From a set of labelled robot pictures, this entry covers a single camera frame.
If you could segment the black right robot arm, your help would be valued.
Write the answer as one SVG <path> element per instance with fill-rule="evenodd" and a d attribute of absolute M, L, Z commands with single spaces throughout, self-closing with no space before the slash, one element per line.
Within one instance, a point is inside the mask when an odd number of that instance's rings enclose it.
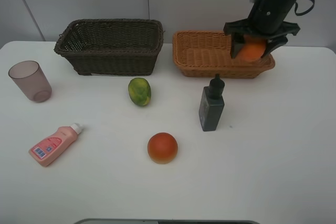
<path fill-rule="evenodd" d="M 224 25 L 223 32 L 231 36 L 230 56 L 237 58 L 243 53 L 248 38 L 265 42 L 261 58 L 288 42 L 287 35 L 297 35 L 300 27 L 296 23 L 286 22 L 285 18 L 294 7 L 296 16 L 311 12 L 315 0 L 250 0 L 252 9 L 247 18 L 229 22 Z"/>

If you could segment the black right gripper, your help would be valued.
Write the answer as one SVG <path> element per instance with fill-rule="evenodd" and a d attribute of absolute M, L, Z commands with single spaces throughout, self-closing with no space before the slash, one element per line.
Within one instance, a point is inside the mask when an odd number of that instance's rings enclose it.
<path fill-rule="evenodd" d="M 231 34 L 232 59 L 235 59 L 244 47 L 244 35 L 272 39 L 266 43 L 265 51 L 261 56 L 263 58 L 288 42 L 285 35 L 296 35 L 300 30 L 298 24 L 285 21 L 296 0 L 251 1 L 254 4 L 247 18 L 226 23 L 223 28 L 226 35 Z"/>

